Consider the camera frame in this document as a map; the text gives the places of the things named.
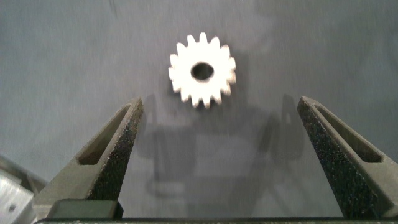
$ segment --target metal part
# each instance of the metal part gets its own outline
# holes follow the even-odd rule
[[[298,113],[346,218],[398,217],[398,164],[319,102]]]
[[[33,201],[45,218],[62,199],[117,200],[142,116],[142,102],[124,105]]]
[[[0,223],[32,223],[34,214],[30,201],[34,194],[21,187],[17,182],[0,174]]]
[[[59,200],[55,202],[48,218],[53,219],[108,219],[122,218],[123,208],[118,201],[110,200]]]
[[[33,223],[31,200],[45,182],[0,156],[0,223]]]
[[[218,37],[208,43],[205,33],[200,34],[199,42],[192,35],[187,39],[187,47],[178,43],[178,55],[170,55],[169,75],[173,91],[181,93],[183,102],[191,98],[193,107],[197,107],[201,100],[206,108],[210,107],[211,99],[220,104],[220,92],[230,95],[229,85],[236,83],[235,59],[230,56],[229,47],[220,48]]]

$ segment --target white gear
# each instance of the white gear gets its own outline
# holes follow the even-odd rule
[[[218,37],[208,43],[203,32],[199,36],[199,42],[195,42],[192,35],[187,39],[187,47],[178,43],[178,55],[170,55],[169,76],[173,91],[181,93],[183,102],[191,98],[193,107],[197,107],[200,100],[203,100],[206,108],[210,107],[211,99],[221,104],[221,93],[230,95],[229,84],[236,83],[235,59],[229,55],[229,47],[224,45],[220,48]],[[193,76],[192,69],[203,63],[213,68],[213,74],[201,80]]]

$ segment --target gear tooth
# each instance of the gear tooth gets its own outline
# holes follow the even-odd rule
[[[203,104],[205,105],[205,108],[210,108],[210,98],[206,97],[203,99]]]
[[[182,102],[187,102],[189,100],[189,92],[187,90],[181,89],[181,101]]]
[[[177,44],[177,53],[179,56],[184,55],[186,50],[187,50],[186,46],[184,46],[181,43]]]
[[[176,54],[171,54],[170,55],[170,64],[172,65],[173,68],[175,68],[178,64],[178,55]]]
[[[173,81],[172,84],[173,84],[173,91],[174,91],[174,93],[178,93],[179,91],[181,91],[181,84],[180,84],[180,82]]]
[[[197,108],[198,105],[199,105],[199,99],[197,99],[197,100],[192,99],[192,106],[193,106],[194,108]]]
[[[222,56],[222,57],[229,57],[230,52],[229,52],[229,47],[228,47],[228,45],[223,45],[223,46],[221,46],[220,50],[221,50],[221,56]]]
[[[220,91],[217,91],[216,93],[213,94],[213,99],[217,104],[221,104],[221,93]]]
[[[195,38],[193,38],[192,35],[189,35],[189,36],[187,37],[187,40],[188,40],[188,46],[189,46],[189,45],[195,45],[195,44],[196,44]]]
[[[196,95],[192,95],[191,96],[191,100],[192,100],[192,106],[194,108],[198,107],[200,98],[198,96],[196,96]]]
[[[231,73],[229,74],[229,77],[228,77],[228,82],[230,83],[230,84],[235,84],[236,83],[236,75],[235,75],[235,72],[232,70],[231,71]]]
[[[207,36],[204,32],[200,33],[199,35],[199,43],[207,44]]]
[[[170,80],[174,80],[175,77],[177,76],[177,71],[175,71],[174,68],[169,68],[169,78]]]
[[[231,70],[234,70],[236,68],[235,58],[230,57],[228,63],[229,63],[229,68]]]
[[[213,46],[214,48],[219,49],[220,48],[220,40],[218,37],[213,37],[212,40],[210,41],[210,45]]]
[[[225,84],[221,87],[221,91],[228,96],[231,94],[231,87],[228,82],[225,82]]]

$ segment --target gear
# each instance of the gear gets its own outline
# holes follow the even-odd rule
[[[206,108],[210,100],[221,104],[221,93],[231,94],[230,84],[236,83],[235,59],[229,55],[229,47],[220,48],[220,40],[214,37],[207,42],[205,33],[196,42],[188,36],[188,46],[177,44],[178,55],[170,55],[170,80],[173,91],[181,93],[181,100],[192,99],[192,106],[197,107],[202,100]]]

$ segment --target center bore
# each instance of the center bore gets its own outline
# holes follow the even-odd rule
[[[207,63],[199,63],[191,69],[191,75],[197,80],[206,80],[212,76],[214,68]]]

